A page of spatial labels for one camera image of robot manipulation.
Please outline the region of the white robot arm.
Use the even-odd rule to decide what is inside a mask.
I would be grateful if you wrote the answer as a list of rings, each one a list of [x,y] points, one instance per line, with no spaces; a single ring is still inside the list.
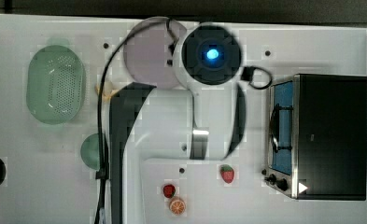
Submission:
[[[211,22],[189,29],[176,43],[172,68],[179,89],[133,82],[109,103],[112,224],[145,224],[144,161],[222,161],[242,141],[247,106],[233,32]]]

